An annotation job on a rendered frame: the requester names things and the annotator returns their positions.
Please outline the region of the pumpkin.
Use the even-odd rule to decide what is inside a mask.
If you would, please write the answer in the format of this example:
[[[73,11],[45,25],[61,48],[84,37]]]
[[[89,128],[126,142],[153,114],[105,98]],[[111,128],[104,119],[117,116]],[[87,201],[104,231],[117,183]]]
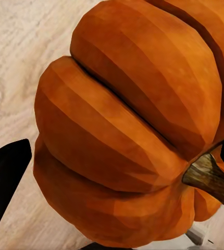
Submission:
[[[88,239],[136,248],[224,205],[224,0],[109,0],[40,76],[33,175]]]

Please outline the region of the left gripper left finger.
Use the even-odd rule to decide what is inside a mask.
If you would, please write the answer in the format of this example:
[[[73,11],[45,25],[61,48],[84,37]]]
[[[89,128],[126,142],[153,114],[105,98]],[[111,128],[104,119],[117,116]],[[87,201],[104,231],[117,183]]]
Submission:
[[[31,159],[29,139],[0,148],[0,221]]]

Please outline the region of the pillar candle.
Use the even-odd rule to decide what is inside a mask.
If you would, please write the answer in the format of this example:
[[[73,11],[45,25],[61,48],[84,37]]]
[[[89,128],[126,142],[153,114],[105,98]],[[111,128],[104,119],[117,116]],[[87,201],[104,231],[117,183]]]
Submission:
[[[212,232],[208,227],[196,221],[196,222],[193,222],[191,228],[185,233],[185,235],[195,245],[207,246],[210,242]]]

